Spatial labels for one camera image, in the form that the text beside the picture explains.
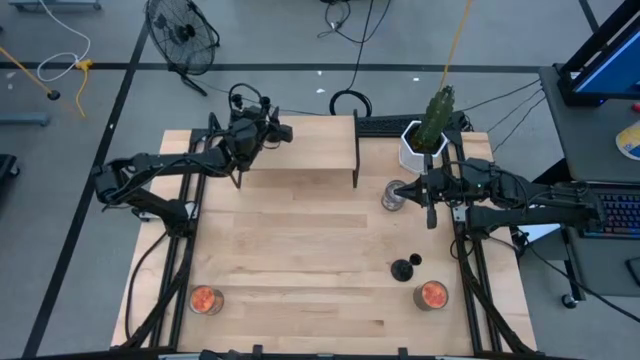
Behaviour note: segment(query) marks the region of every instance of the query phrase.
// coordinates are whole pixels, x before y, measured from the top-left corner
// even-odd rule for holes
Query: wooden platform
[[[304,133],[295,136],[294,142]],[[188,131],[167,131],[161,152],[185,151],[188,138]],[[215,316],[185,310],[179,350],[250,352],[262,344],[269,353],[396,354],[407,347],[412,355],[471,355],[462,282],[449,254],[449,209],[438,206],[438,227],[428,230],[418,205],[407,203],[397,213],[380,205],[390,180],[415,180],[398,165],[398,145],[398,139],[361,139],[357,189],[347,169],[248,172],[241,190],[229,179],[209,179],[190,285],[214,286],[226,302]],[[464,150],[491,158],[486,134],[464,134]],[[152,191],[177,197],[179,185],[179,176],[158,178]],[[158,222],[141,225],[132,266],[162,231]],[[493,235],[509,239],[505,229]],[[134,328],[157,299],[167,244],[147,258],[136,280]],[[395,281],[390,264],[412,253],[422,265],[409,282]],[[485,255],[497,308],[535,348],[513,252],[486,242]],[[443,310],[422,312],[412,303],[413,288],[428,280],[447,286]],[[162,343],[172,314],[170,305]],[[123,315],[124,299],[113,344],[124,341]]]
[[[356,133],[353,116],[281,116],[293,127],[293,142],[262,151],[251,170],[353,170]]]

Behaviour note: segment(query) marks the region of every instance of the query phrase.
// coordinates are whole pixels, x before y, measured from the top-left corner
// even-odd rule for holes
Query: computer monitor
[[[558,86],[568,106],[640,99],[640,0],[626,0],[564,65]]]

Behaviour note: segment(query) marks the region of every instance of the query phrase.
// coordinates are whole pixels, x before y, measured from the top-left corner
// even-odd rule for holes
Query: potted plant
[[[400,166],[414,174],[424,172],[424,156],[437,158],[449,143],[444,130],[455,101],[453,87],[445,86],[429,102],[424,121],[412,121],[400,138]]]

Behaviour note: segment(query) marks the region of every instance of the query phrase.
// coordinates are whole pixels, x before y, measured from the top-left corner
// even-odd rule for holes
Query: desk
[[[640,164],[622,155],[615,144],[620,131],[640,120],[631,111],[633,101],[612,99],[597,108],[568,107],[558,90],[555,68],[544,67],[539,73],[565,159],[534,182],[640,183]],[[563,251],[560,259],[577,280],[601,295],[640,296],[640,287],[624,264],[640,256],[640,241],[581,238],[574,229],[569,229],[566,237],[568,252]],[[584,299],[577,288],[572,287],[572,293],[575,299]]]
[[[540,80],[571,178],[605,183],[638,183],[640,166],[622,155],[616,135],[640,120],[633,100],[607,100],[597,108],[568,107],[558,89],[553,67],[540,69]]]
[[[189,136],[165,132],[160,152],[184,152]],[[467,156],[491,159],[486,134],[466,133],[463,139]],[[390,180],[415,180],[398,164],[398,145],[392,138],[360,139],[357,189],[349,169],[250,171],[240,190],[229,179],[208,179],[189,284],[220,289],[225,305],[215,316],[185,310],[178,350],[251,352],[262,344],[267,353],[397,354],[398,347],[407,347],[412,355],[471,355],[462,280],[449,255],[449,209],[437,206],[438,227],[427,230],[418,205],[390,213],[380,204]],[[175,198],[180,181],[157,178],[151,191]],[[163,231],[159,222],[141,225],[132,268]],[[506,229],[494,236],[509,239]],[[146,259],[136,279],[134,329],[157,299],[167,244]],[[513,251],[495,242],[484,249],[497,308],[535,348]],[[395,281],[391,263],[412,253],[422,256],[422,264],[410,281]],[[422,312],[413,304],[413,289],[427,280],[448,287],[445,309]],[[125,340],[125,300],[114,345]],[[485,316],[476,307],[484,348],[490,349]],[[168,309],[160,344],[168,340],[173,305]]]

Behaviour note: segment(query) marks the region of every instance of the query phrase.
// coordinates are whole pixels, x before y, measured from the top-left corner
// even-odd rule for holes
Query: gray floor
[[[620,0],[590,0],[603,21]],[[198,1],[222,35],[216,63],[352,63],[357,48],[324,31],[324,6],[317,0]],[[127,62],[142,26],[144,1],[103,0],[104,10],[65,9],[62,21],[89,35],[90,57]],[[377,0],[377,10],[383,1]],[[442,64],[464,8],[463,0],[396,0],[363,52],[363,63]],[[361,31],[366,2],[354,1],[345,31]],[[83,40],[42,13],[17,13],[0,5],[0,45],[23,61],[41,61],[55,52],[82,51]],[[454,59],[465,65],[547,65],[566,60],[589,36],[577,0],[480,0],[473,5]],[[147,42],[143,62],[161,62]],[[82,103],[89,118],[74,113],[73,97],[82,78],[72,72],[52,86],[65,99],[48,101],[23,74],[0,71],[0,108],[46,111],[52,124],[0,127],[0,153],[20,158],[22,175],[0,207],[0,358],[20,356],[61,246],[69,229],[98,142],[111,113],[124,71],[93,71]],[[325,113],[331,94],[343,89],[350,72],[210,72],[201,77],[228,89],[245,81],[289,109]],[[532,81],[532,74],[451,73],[456,104],[464,108]],[[365,92],[376,115],[417,113],[438,86],[439,73],[361,72],[355,89]],[[528,89],[469,116],[479,131],[490,128]],[[108,159],[157,151],[166,129],[205,126],[209,111],[228,116],[226,95],[200,97],[164,71],[138,71],[124,104]],[[356,102],[341,100],[338,112]],[[524,115],[523,106],[491,132],[496,146]],[[503,167],[534,178],[562,157],[550,113],[543,102],[495,154]],[[45,334],[41,355],[106,349],[111,340],[139,223],[126,211],[100,212],[93,201],[76,252]],[[589,359],[633,358],[640,344],[637,324],[595,299],[567,311],[559,296],[567,283],[535,258],[525,256],[521,273],[539,348],[553,355]],[[640,313],[637,299],[613,299]]]

